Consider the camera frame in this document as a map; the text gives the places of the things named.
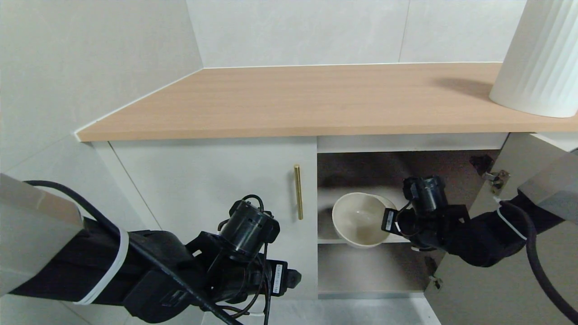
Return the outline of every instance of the open cabinet door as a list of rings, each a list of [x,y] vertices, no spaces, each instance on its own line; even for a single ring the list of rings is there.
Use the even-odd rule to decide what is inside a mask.
[[[492,169],[511,174],[500,197],[516,196],[519,185],[573,146],[578,146],[578,134],[564,142],[539,134],[510,134]],[[495,210],[498,204],[492,196],[490,185],[484,184],[470,215]],[[578,227],[565,221],[538,235],[537,247],[554,287],[578,308]],[[435,276],[441,280],[440,289],[431,282],[425,296],[443,325],[571,324],[538,285],[525,248],[489,268],[473,267],[447,254]]]

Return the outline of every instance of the cabinet door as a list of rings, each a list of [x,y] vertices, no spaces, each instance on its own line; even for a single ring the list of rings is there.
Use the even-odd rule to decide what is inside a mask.
[[[112,147],[163,230],[183,243],[217,233],[231,205],[259,195],[281,233],[268,257],[302,274],[285,298],[317,298],[317,142],[315,137],[113,142]],[[301,166],[298,220],[294,165]]]
[[[578,136],[573,140],[578,146]],[[569,149],[538,134],[510,134],[493,171],[512,175],[501,198],[513,198],[517,188]],[[495,210],[489,184],[485,184],[470,209],[471,216]],[[552,284],[578,308],[578,227],[568,221],[538,235],[538,255]],[[430,283],[425,291],[442,324],[570,324],[546,297],[528,264],[525,249],[489,268],[473,267],[447,254],[436,277],[441,289]]]

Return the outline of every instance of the white cabinet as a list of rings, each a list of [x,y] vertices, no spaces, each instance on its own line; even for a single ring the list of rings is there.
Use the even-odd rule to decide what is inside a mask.
[[[362,149],[356,149],[357,137],[348,142],[339,137],[137,141],[112,147],[151,215],[183,242],[199,231],[216,232],[235,200],[261,196],[281,225],[269,256],[287,260],[303,275],[287,298],[399,297],[425,291],[443,324],[564,324],[535,282],[525,251],[490,268],[446,255],[436,272],[443,281],[437,290],[428,285],[424,253],[412,251],[405,238],[390,237],[376,248],[358,250],[333,231],[331,208],[341,195],[378,194],[400,208],[402,179],[409,175],[441,175],[450,204],[466,204],[471,216],[491,211],[496,203],[470,156],[488,154],[497,158],[494,171],[510,172],[501,194],[508,199],[538,170],[578,146],[576,134],[510,134],[501,151],[503,135],[484,135],[473,146],[456,136],[437,137],[437,145],[426,135],[414,137],[419,140],[414,145],[402,136],[375,136],[373,145]],[[303,220],[297,214],[294,164],[301,166]],[[546,272],[573,303],[578,301],[576,238],[576,226],[568,223],[538,237]],[[439,252],[430,256],[438,263],[442,259]]]
[[[158,224],[187,243],[216,233],[231,205],[259,195],[281,233],[268,257],[302,274],[284,298],[317,298],[317,139],[251,138],[112,142]],[[301,166],[298,220],[294,165]]]

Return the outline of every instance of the ribbed white vase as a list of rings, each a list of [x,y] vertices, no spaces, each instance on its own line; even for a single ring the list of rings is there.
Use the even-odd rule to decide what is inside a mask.
[[[574,116],[577,20],[578,0],[528,0],[490,99],[536,115]]]

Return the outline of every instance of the white cable tie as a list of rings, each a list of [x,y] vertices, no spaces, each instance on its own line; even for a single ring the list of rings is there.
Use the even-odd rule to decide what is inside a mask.
[[[80,301],[73,302],[75,305],[90,305],[106,288],[106,286],[110,283],[112,278],[118,273],[120,267],[123,266],[125,258],[127,258],[128,252],[128,233],[118,228],[118,232],[120,233],[120,242],[118,243],[118,253],[116,254],[116,258],[110,265],[108,271],[104,274],[101,280],[97,283],[92,290]]]
[[[506,218],[504,218],[504,216],[502,216],[502,212],[500,212],[500,208],[498,208],[498,209],[496,210],[496,212],[498,212],[498,216],[500,216],[500,218],[502,218],[502,220],[504,220],[504,222],[505,222],[516,234],[518,234],[518,236],[520,236],[520,238],[522,238],[523,240],[527,240],[527,239],[526,239],[526,236],[524,236],[522,233],[520,233],[520,232],[518,231],[518,229],[516,229],[516,228],[514,227],[514,225],[512,225],[508,220],[506,220]]]

